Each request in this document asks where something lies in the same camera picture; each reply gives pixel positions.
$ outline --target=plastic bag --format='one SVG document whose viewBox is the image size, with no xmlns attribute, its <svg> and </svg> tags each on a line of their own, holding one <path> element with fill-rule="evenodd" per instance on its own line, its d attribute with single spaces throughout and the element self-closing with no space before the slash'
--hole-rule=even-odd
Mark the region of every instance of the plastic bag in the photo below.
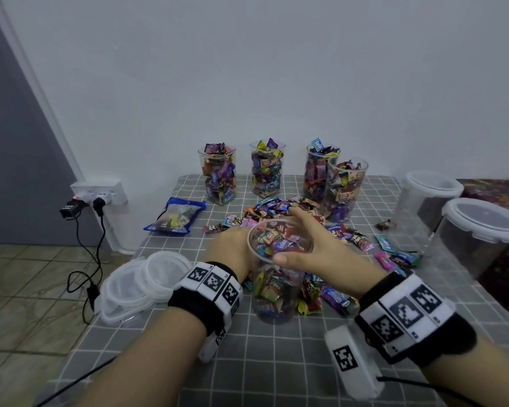
<svg viewBox="0 0 509 407">
<path fill-rule="evenodd" d="M 198 214 L 205 210 L 207 202 L 184 200 L 170 197 L 164 212 L 156 221 L 144 228 L 146 231 L 155 231 L 170 235 L 185 235 L 190 233 L 189 227 Z"/>
</svg>

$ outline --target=power outlet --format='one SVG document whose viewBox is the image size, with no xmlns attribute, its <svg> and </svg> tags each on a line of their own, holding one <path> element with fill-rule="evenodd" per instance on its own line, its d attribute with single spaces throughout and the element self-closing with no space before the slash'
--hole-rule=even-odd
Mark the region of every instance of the power outlet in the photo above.
<svg viewBox="0 0 509 407">
<path fill-rule="evenodd" d="M 106 192 L 111 198 L 111 205 L 124 205 L 128 202 L 121 181 L 115 178 L 95 178 L 85 181 L 76 181 L 70 185 L 70 187 L 74 194 L 86 192 L 92 200 L 98 196 L 99 192 Z"/>
</svg>

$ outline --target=tiled floor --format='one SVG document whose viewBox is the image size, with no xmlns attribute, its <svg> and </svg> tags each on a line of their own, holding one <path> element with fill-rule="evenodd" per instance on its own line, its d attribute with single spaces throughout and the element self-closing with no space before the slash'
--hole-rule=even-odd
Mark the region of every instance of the tiled floor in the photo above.
<svg viewBox="0 0 509 407">
<path fill-rule="evenodd" d="M 130 258 L 102 258 L 104 278 Z M 82 335 L 86 294 L 66 292 L 66 280 L 94 272 L 90 260 L 81 247 L 0 244 L 0 406 L 31 406 Z"/>
</svg>

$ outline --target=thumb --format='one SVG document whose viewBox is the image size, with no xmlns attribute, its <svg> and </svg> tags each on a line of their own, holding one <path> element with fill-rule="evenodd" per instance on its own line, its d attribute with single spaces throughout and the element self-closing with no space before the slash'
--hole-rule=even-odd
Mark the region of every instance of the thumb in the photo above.
<svg viewBox="0 0 509 407">
<path fill-rule="evenodd" d="M 280 267 L 291 270 L 312 271 L 309 253 L 277 253 L 273 256 L 273 262 Z"/>
</svg>

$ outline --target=plastic container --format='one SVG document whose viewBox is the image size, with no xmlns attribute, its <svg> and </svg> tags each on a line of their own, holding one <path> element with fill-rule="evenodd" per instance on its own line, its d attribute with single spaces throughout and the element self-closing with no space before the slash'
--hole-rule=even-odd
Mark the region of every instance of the plastic container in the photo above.
<svg viewBox="0 0 509 407">
<path fill-rule="evenodd" d="M 118 267 L 100 288 L 100 318 L 116 324 L 150 308 L 154 301 L 135 281 L 135 273 L 145 264 L 145 258 L 131 260 Z"/>
<path fill-rule="evenodd" d="M 402 187 L 389 240 L 399 250 L 423 253 L 441 222 L 441 209 L 447 201 L 460 197 L 463 185 L 438 172 L 422 170 L 408 172 Z"/>
<path fill-rule="evenodd" d="M 340 166 L 339 157 L 328 160 L 328 173 L 321 211 L 327 221 L 344 222 L 356 205 L 360 186 L 366 176 L 368 163 L 358 157 L 344 158 L 357 170 Z"/>
<path fill-rule="evenodd" d="M 309 144 L 305 151 L 305 173 L 303 175 L 303 196 L 313 201 L 320 202 L 324 197 L 326 177 L 328 175 L 328 163 L 336 161 L 336 155 L 317 155 L 313 152 L 312 144 Z"/>
<path fill-rule="evenodd" d="M 189 272 L 192 265 L 187 257 L 173 251 L 151 254 L 135 273 L 139 287 L 152 300 L 167 302 L 173 287 Z"/>
<path fill-rule="evenodd" d="M 206 154 L 198 150 L 202 174 L 206 176 L 207 199 L 218 205 L 228 204 L 236 196 L 236 149 L 225 146 L 226 154 Z"/>
<path fill-rule="evenodd" d="M 258 223 L 251 228 L 247 236 L 255 260 L 251 272 L 254 311 L 265 323 L 283 324 L 294 316 L 303 272 L 274 265 L 271 257 L 273 253 L 262 254 L 258 247 L 267 245 L 262 238 L 269 232 L 285 233 L 289 239 L 295 240 L 292 248 L 299 247 L 305 252 L 312 250 L 312 239 L 302 225 L 281 218 Z"/>
<path fill-rule="evenodd" d="M 263 144 L 268 141 L 268 139 L 261 140 Z M 278 193 L 281 189 L 285 144 L 275 140 L 273 142 L 278 147 L 270 150 L 258 148 L 260 142 L 251 143 L 253 193 L 262 198 Z"/>
<path fill-rule="evenodd" d="M 455 198 L 443 207 L 419 272 L 466 270 L 477 278 L 509 245 L 509 210 L 474 198 Z"/>
</svg>

